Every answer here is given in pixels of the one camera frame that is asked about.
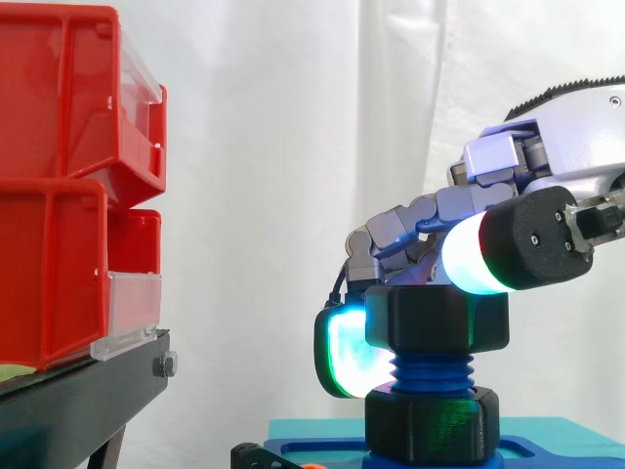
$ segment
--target black clamp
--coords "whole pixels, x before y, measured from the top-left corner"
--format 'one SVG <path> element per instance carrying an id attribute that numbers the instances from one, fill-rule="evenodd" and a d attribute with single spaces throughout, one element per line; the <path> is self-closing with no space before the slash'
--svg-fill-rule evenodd
<path id="1" fill-rule="evenodd" d="M 255 443 L 241 443 L 230 451 L 230 469 L 302 469 Z"/>

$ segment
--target serrated black edge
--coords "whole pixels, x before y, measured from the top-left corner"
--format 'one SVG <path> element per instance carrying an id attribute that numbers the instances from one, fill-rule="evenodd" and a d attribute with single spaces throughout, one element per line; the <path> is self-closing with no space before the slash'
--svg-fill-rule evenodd
<path id="1" fill-rule="evenodd" d="M 578 81 L 573 81 L 571 83 L 566 83 L 565 85 L 559 85 L 553 88 L 548 88 L 547 91 L 545 91 L 542 95 L 538 95 L 537 97 L 532 98 L 529 101 L 526 101 L 522 105 L 517 106 L 513 109 L 510 109 L 510 112 L 508 112 L 508 115 L 506 116 L 504 120 L 510 120 L 510 119 L 519 117 L 520 115 L 525 114 L 529 110 L 535 109 L 539 107 L 540 105 L 543 105 L 547 103 L 548 101 L 552 100 L 553 98 L 556 98 L 561 95 L 565 95 L 566 93 L 571 93 L 573 91 L 579 91 L 579 90 L 585 90 L 588 88 L 599 88 L 602 86 L 618 85 L 622 83 L 625 83 L 625 75 L 612 76 L 611 78 L 601 78 L 599 80 L 592 80 L 592 81 L 589 79 L 578 80 Z"/>

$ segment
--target teal table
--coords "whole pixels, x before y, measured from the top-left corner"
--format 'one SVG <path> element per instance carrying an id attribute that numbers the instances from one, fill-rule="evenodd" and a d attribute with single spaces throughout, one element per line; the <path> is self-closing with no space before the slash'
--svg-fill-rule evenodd
<path id="1" fill-rule="evenodd" d="M 269 433 L 271 440 L 362 438 L 364 420 L 274 420 L 270 423 Z M 525 438 L 560 456 L 625 459 L 625 446 L 563 418 L 502 418 L 501 434 Z M 502 448 L 500 451 L 506 459 L 524 458 L 513 450 Z M 364 451 L 297 451 L 285 452 L 282 456 L 298 464 L 317 462 L 331 465 L 362 458 L 363 453 Z M 592 467 L 625 466 L 610 464 Z"/>

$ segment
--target black cable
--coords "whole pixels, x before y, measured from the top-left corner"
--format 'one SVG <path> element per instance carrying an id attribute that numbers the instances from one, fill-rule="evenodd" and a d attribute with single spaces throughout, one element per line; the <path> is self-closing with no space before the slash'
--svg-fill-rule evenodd
<path id="1" fill-rule="evenodd" d="M 334 287 L 332 288 L 332 291 L 328 295 L 328 301 L 325 302 L 325 308 L 336 306 L 341 303 L 341 286 L 343 286 L 344 281 L 345 281 L 345 265 L 341 268 L 341 272 L 339 272 L 339 276 L 336 278 L 336 281 L 334 282 Z"/>

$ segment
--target blue threaded cylinder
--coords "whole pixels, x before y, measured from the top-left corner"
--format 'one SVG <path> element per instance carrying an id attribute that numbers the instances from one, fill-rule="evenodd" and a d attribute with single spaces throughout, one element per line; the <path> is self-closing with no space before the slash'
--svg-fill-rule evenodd
<path id="1" fill-rule="evenodd" d="M 391 363 L 396 369 L 392 375 L 393 389 L 411 394 L 432 394 L 441 397 L 466 397 L 474 391 L 471 356 L 451 355 L 397 355 Z"/>

